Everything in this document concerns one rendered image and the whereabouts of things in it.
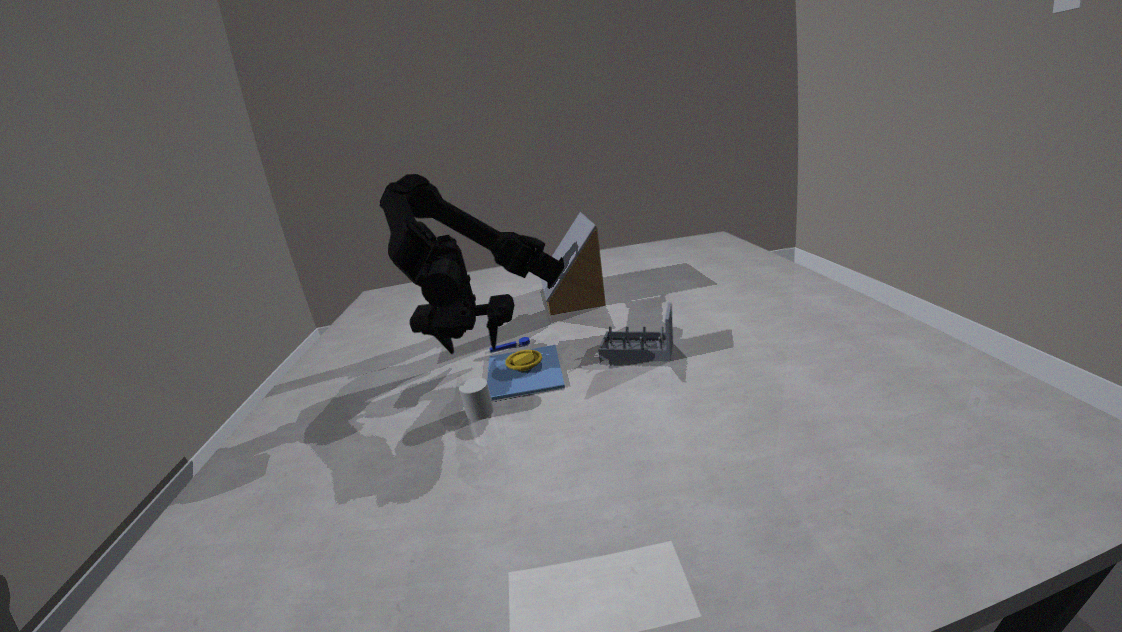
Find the blue flat mat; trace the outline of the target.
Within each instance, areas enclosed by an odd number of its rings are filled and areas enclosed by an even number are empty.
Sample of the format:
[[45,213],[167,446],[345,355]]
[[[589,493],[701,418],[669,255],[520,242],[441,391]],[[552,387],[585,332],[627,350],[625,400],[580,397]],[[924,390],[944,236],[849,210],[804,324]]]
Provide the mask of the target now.
[[505,360],[513,352],[490,356],[487,383],[491,400],[565,388],[557,345],[528,350],[535,350],[542,355],[539,365],[530,370],[512,370],[506,367]]

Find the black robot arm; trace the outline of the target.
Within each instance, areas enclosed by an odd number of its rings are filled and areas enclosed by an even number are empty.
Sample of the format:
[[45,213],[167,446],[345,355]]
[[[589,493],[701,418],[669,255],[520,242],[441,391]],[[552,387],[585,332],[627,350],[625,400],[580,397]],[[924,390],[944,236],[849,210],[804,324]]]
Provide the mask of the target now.
[[380,207],[390,228],[390,260],[421,287],[423,297],[436,306],[432,326],[438,338],[461,338],[467,330],[473,330],[476,315],[468,297],[459,294],[460,282],[467,277],[467,272],[456,239],[450,235],[436,237],[415,218],[434,218],[493,251],[495,262],[505,271],[523,278],[531,272],[545,280],[548,288],[564,269],[562,257],[557,260],[543,251],[545,242],[515,232],[499,232],[484,225],[443,200],[438,189],[419,174],[407,174],[388,184]]

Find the grey cylinder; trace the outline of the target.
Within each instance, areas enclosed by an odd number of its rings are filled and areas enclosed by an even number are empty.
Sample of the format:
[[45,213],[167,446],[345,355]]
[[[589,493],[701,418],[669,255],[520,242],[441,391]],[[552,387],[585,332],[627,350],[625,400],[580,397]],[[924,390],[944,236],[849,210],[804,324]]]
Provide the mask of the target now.
[[493,400],[485,378],[476,377],[465,381],[459,391],[468,419],[477,421],[493,414]]

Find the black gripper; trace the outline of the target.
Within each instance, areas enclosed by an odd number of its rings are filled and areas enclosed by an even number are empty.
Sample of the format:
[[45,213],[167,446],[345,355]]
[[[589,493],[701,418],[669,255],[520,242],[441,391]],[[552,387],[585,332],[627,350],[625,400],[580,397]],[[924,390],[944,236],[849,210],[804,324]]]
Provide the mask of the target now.
[[[498,326],[507,323],[512,320],[514,301],[509,294],[495,295],[489,297],[488,304],[476,305],[476,296],[472,292],[470,285],[470,275],[467,275],[465,280],[460,282],[459,294],[465,294],[473,308],[473,313],[476,317],[487,315],[487,329],[489,332],[490,344],[493,350],[496,346],[496,337]],[[410,327],[413,333],[422,333],[434,336],[440,344],[443,344],[447,350],[451,354],[454,352],[454,346],[451,338],[438,338],[432,326],[436,306],[431,304],[419,305],[410,318]]]

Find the blue rectangular bar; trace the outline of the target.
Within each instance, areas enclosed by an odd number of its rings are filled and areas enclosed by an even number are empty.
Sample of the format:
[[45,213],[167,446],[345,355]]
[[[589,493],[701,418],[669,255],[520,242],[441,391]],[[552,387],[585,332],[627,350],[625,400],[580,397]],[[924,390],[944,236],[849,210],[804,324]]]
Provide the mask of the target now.
[[[528,344],[530,344],[528,337],[519,338],[519,345],[524,346],[524,345],[528,345]],[[511,342],[511,344],[502,344],[499,346],[495,346],[495,350],[493,350],[493,347],[491,347],[490,351],[495,352],[495,351],[499,351],[499,350],[503,350],[503,349],[506,349],[506,348],[511,348],[511,347],[514,347],[514,346],[517,346],[516,341]]]

